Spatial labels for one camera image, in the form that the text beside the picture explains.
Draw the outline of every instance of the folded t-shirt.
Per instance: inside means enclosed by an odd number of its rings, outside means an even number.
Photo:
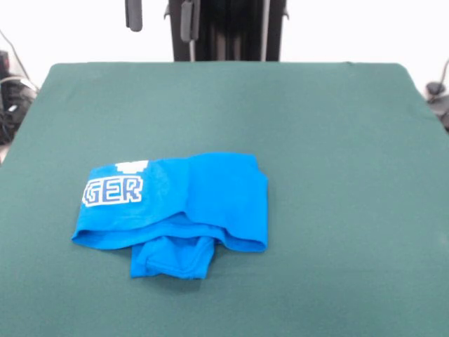
[[[211,242],[237,251],[267,247],[267,179],[252,155],[210,153],[95,168],[82,200],[73,241],[97,249],[140,245],[133,276],[164,272],[163,265],[177,260],[174,276],[181,277],[195,261],[208,264],[210,258],[196,254],[211,257]]]

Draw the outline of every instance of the black handle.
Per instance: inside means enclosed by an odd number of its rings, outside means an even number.
[[[126,26],[133,32],[142,30],[142,0],[125,0]]]

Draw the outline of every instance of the green cloth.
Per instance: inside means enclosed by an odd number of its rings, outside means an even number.
[[[0,169],[0,336],[448,336],[449,142],[398,65],[52,68]],[[70,241],[91,168],[253,153],[265,253],[131,279]]]

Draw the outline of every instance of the green table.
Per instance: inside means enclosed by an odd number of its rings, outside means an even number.
[[[0,336],[449,336],[448,150],[398,65],[56,65],[0,169]],[[209,151],[268,175],[265,253],[71,243],[91,168]]]

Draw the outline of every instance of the white graphic print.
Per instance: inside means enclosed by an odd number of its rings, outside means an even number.
[[[86,207],[126,204],[142,201],[143,179],[140,176],[112,176],[92,179],[83,193]]]
[[[148,167],[147,160],[140,161],[127,161],[124,163],[115,164],[118,172],[125,174],[136,174],[137,172],[143,172]]]

